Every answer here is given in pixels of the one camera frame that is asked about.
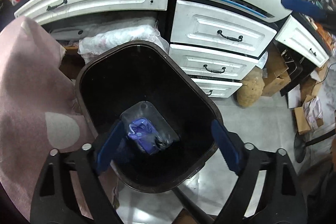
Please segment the purple plastic bag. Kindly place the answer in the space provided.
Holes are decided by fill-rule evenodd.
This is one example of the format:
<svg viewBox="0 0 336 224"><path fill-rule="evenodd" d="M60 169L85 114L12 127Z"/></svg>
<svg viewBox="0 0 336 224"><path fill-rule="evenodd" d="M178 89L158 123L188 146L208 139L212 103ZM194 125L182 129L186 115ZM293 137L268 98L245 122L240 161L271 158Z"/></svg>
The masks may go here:
<svg viewBox="0 0 336 224"><path fill-rule="evenodd" d="M146 118L138 118L128 125L127 137L134 141L139 149L153 155L168 147L169 142L161 135L152 122Z"/></svg>

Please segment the small clear plastic wrapper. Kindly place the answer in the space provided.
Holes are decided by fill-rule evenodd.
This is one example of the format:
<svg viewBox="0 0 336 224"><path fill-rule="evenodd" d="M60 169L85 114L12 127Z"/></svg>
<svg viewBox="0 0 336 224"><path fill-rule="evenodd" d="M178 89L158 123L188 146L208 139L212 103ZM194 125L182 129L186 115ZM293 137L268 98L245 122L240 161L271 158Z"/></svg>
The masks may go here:
<svg viewBox="0 0 336 224"><path fill-rule="evenodd" d="M178 134L148 101L141 101L120 116L127 138L148 155L153 155L179 141Z"/></svg>

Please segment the black trash bin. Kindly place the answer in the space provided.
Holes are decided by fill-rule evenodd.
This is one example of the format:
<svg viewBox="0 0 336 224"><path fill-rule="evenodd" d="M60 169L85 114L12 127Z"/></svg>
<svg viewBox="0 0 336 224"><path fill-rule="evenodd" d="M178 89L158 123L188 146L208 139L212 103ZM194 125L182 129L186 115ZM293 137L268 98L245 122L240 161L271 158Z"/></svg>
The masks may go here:
<svg viewBox="0 0 336 224"><path fill-rule="evenodd" d="M97 144L93 166L127 186L167 192L217 150L211 127L222 115L204 91L150 42L117 46L79 73L75 93Z"/></svg>

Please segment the white side drawer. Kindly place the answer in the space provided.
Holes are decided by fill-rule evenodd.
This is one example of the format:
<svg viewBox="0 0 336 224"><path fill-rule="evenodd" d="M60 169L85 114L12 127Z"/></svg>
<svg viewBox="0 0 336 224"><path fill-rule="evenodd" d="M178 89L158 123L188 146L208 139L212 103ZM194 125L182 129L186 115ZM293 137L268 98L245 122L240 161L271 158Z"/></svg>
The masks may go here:
<svg viewBox="0 0 336 224"><path fill-rule="evenodd" d="M275 40L301 54L321 68L329 59L318 40L293 16L288 16Z"/></svg>

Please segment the cardboard box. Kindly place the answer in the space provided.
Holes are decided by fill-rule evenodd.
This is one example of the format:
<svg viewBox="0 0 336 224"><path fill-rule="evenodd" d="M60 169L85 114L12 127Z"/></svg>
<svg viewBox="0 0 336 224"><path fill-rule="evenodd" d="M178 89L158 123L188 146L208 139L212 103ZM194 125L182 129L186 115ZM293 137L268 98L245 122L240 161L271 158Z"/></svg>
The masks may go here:
<svg viewBox="0 0 336 224"><path fill-rule="evenodd" d="M270 43L267 52L268 59L265 65L267 77L263 78L264 89L262 96L271 97L287 86L291 79L287 72L288 65L286 65L285 60L273 43Z"/></svg>

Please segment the white drawer cabinet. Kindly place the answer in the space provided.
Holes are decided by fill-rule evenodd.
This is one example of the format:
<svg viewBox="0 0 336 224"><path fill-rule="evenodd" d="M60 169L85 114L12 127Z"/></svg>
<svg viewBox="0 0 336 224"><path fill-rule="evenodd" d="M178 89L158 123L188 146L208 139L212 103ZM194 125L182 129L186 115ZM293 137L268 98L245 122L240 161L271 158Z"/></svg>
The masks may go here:
<svg viewBox="0 0 336 224"><path fill-rule="evenodd" d="M259 63L276 30L217 7L178 0L169 56L212 98L228 98Z"/></svg>

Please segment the pink polka dot tablecloth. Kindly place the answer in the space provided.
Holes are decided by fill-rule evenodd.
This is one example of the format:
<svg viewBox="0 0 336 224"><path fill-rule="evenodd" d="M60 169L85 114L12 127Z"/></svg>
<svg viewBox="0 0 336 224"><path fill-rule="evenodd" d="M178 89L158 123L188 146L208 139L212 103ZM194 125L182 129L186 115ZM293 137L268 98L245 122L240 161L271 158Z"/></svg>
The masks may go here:
<svg viewBox="0 0 336 224"><path fill-rule="evenodd" d="M60 70L65 52L24 16L1 31L1 185L25 219L49 152L94 140L74 85Z"/></svg>

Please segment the brown burlap sack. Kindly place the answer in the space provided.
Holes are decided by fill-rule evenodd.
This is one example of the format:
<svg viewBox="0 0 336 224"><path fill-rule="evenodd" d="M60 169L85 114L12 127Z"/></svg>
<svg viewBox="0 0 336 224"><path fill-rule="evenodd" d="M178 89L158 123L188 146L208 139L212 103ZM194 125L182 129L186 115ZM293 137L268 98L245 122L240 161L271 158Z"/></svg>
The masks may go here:
<svg viewBox="0 0 336 224"><path fill-rule="evenodd" d="M252 106L262 95L264 89L263 73L254 67L241 81L242 86L236 92L236 99L241 107Z"/></svg>

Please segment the white plastic bag bundle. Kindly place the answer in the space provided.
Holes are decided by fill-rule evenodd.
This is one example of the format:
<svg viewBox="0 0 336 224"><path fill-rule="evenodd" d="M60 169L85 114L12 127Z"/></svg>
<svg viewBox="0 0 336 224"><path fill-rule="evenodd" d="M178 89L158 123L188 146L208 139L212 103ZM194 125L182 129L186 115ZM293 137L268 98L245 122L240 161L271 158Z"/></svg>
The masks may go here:
<svg viewBox="0 0 336 224"><path fill-rule="evenodd" d="M83 38L79 41L78 54L87 64L97 56L114 47L140 40L154 43L166 53L169 52L169 43L161 37L159 30L156 27L144 24L107 31L93 37Z"/></svg>

